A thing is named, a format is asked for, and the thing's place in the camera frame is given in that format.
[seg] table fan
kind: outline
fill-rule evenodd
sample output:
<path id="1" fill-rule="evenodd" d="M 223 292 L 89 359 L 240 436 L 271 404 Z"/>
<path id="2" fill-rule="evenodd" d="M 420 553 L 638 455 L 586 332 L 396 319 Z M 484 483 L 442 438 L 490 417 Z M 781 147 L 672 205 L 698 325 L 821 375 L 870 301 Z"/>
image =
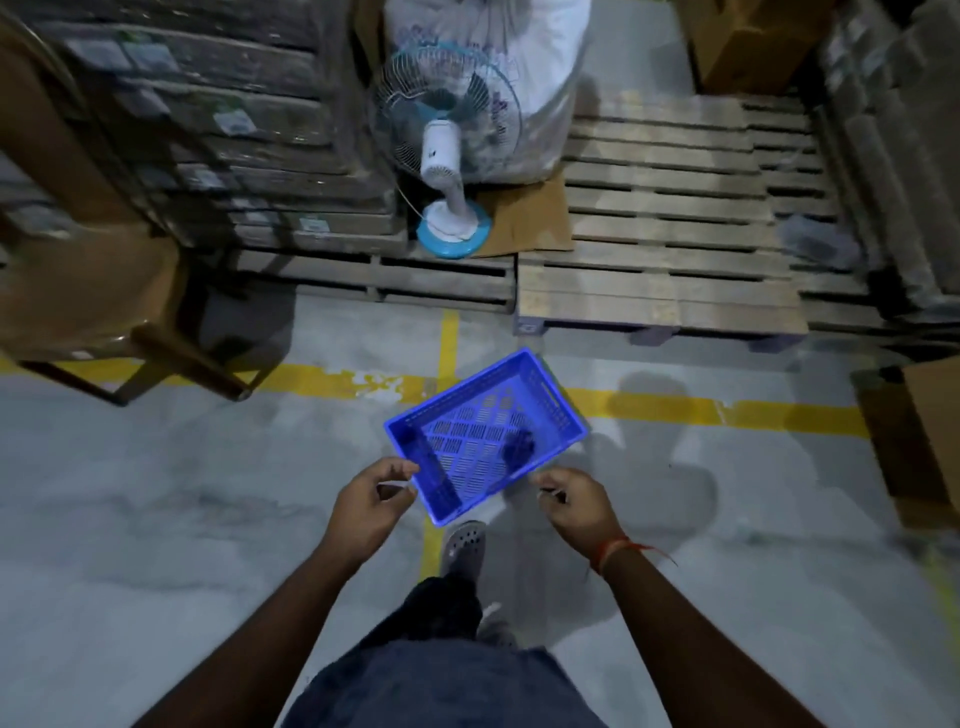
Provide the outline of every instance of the table fan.
<path id="1" fill-rule="evenodd" d="M 516 149 L 521 114 L 513 87 L 487 56 L 444 43 L 394 53 L 371 94 L 377 146 L 398 167 L 444 198 L 423 211 L 417 238 L 444 258 L 474 253 L 490 234 L 490 215 L 464 195 Z"/>

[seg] chair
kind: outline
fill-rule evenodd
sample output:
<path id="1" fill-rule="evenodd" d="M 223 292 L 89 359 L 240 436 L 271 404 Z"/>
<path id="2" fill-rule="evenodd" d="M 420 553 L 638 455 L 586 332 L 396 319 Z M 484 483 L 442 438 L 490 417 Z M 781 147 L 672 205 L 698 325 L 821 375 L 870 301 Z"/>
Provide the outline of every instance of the chair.
<path id="1" fill-rule="evenodd" d="M 0 223 L 0 352 L 22 368 L 111 404 L 129 398 L 67 372 L 66 359 L 130 356 L 229 400 L 251 387 L 178 326 L 190 270 L 177 243 L 133 209 L 60 118 L 39 76 L 76 87 L 36 37 L 0 13 L 0 149 L 77 223 L 69 239 Z"/>

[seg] person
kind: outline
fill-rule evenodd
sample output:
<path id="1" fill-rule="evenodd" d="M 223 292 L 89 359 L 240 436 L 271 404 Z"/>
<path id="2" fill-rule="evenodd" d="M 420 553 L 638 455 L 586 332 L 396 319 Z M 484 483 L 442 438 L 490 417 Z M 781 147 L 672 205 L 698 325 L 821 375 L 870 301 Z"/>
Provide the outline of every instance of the person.
<path id="1" fill-rule="evenodd" d="M 417 497 L 411 485 L 385 484 L 417 471 L 388 457 L 354 477 L 316 550 L 136 726 L 273 726 L 337 595 Z M 600 483 L 566 468 L 531 479 L 547 519 L 610 586 L 674 728 L 823 728 L 626 537 Z M 475 584 L 484 545 L 482 523 L 456 528 L 441 575 L 420 582 L 323 669 L 284 727 L 601 728 L 549 653 L 520 649 L 504 625 L 481 623 Z"/>

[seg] blue fan base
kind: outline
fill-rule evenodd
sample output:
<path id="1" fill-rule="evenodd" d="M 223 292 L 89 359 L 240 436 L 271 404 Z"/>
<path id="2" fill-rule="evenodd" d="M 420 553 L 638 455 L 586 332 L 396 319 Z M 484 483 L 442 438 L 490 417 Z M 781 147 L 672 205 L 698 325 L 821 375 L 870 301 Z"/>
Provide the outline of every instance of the blue fan base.
<path id="1" fill-rule="evenodd" d="M 430 226 L 427 225 L 426 220 L 420 220 L 420 224 L 417 226 L 417 239 L 420 244 L 436 257 L 443 257 L 448 260 L 467 257 L 476 253 L 480 246 L 487 242 L 492 220 L 487 211 L 473 200 L 467 200 L 467 204 L 476 212 L 478 222 L 477 230 L 470 236 L 469 240 L 448 243 L 430 231 Z"/>

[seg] chair leg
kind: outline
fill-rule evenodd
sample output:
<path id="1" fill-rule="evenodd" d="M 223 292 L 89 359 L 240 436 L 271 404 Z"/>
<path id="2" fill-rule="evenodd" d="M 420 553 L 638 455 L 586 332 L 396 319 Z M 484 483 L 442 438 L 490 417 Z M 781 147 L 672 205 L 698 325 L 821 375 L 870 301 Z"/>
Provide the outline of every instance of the chair leg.
<path id="1" fill-rule="evenodd" d="M 96 384 L 91 384 L 81 376 L 71 374 L 65 369 L 61 369 L 56 364 L 51 364 L 46 361 L 18 361 L 17 364 L 28 372 L 33 372 L 35 375 L 40 375 L 46 379 L 55 381 L 57 384 L 70 387 L 70 389 L 76 389 L 78 392 L 96 397 L 98 400 L 108 402 L 117 407 L 127 406 L 127 401 L 121 397 L 102 387 L 98 387 Z"/>
<path id="2" fill-rule="evenodd" d="M 143 357 L 161 364 L 192 382 L 232 401 L 243 401 L 252 394 L 252 388 L 187 341 L 176 331 L 156 326 L 137 327 L 132 339 Z"/>

